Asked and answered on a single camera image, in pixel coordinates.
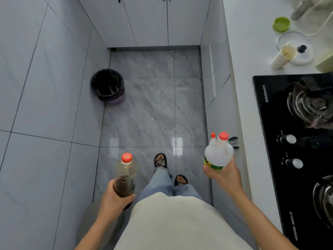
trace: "white countertop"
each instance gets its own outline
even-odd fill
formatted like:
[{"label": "white countertop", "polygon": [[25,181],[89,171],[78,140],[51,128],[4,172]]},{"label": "white countertop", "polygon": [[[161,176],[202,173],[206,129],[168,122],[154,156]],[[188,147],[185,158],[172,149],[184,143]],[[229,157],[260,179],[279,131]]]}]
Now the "white countertop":
[{"label": "white countertop", "polygon": [[313,63],[301,67],[287,64],[279,71],[269,67],[277,54],[275,42],[280,35],[273,31],[272,24],[279,16],[290,17],[292,1],[223,0],[252,200],[280,231],[281,221],[252,77],[318,72]]}]

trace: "trash can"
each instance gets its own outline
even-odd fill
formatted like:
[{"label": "trash can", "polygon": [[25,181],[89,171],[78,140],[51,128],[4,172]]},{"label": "trash can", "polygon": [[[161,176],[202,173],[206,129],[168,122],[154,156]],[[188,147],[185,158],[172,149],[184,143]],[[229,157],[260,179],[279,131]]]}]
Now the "trash can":
[{"label": "trash can", "polygon": [[90,87],[100,100],[113,104],[120,103],[125,95],[123,77],[113,69],[102,69],[95,73]]}]

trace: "black slipper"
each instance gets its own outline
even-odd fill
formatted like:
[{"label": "black slipper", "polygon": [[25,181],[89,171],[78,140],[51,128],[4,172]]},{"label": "black slipper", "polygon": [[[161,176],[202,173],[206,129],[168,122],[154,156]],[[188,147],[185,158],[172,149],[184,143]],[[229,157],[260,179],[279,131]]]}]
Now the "black slipper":
[{"label": "black slipper", "polygon": [[[183,178],[185,179],[185,183],[177,181],[177,177],[178,177],[178,176],[183,177]],[[177,175],[177,176],[176,176],[176,178],[175,178],[175,180],[174,180],[174,186],[175,186],[175,187],[176,187],[176,186],[181,186],[181,185],[186,185],[186,184],[189,184],[189,181],[187,180],[187,178],[186,178],[185,176],[183,176],[183,175]]]},{"label": "black slipper", "polygon": [[[160,159],[160,160],[156,160],[157,156],[158,155],[163,155],[164,159]],[[155,168],[159,168],[159,167],[162,167],[162,168],[168,168],[167,166],[167,159],[166,159],[166,155],[164,153],[158,153],[155,158],[154,158],[154,165],[155,165]]]}]

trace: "stove knob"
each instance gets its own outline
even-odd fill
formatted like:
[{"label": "stove knob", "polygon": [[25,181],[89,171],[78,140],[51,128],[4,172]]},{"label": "stove knob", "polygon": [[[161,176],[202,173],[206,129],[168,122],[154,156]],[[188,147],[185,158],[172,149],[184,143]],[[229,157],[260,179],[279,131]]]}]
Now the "stove knob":
[{"label": "stove knob", "polygon": [[294,135],[282,135],[280,136],[279,140],[284,144],[295,144],[297,139]]},{"label": "stove knob", "polygon": [[300,159],[286,159],[286,164],[289,167],[295,167],[301,169],[303,167],[303,162]]}]

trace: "green lid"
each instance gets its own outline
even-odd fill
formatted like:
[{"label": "green lid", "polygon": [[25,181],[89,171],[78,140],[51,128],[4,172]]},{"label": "green lid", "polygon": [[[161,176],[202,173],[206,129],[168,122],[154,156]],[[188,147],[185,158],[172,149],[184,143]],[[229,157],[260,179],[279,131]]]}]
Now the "green lid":
[{"label": "green lid", "polygon": [[281,16],[275,19],[272,28],[276,32],[286,32],[289,29],[289,26],[290,26],[290,20],[284,16]]}]

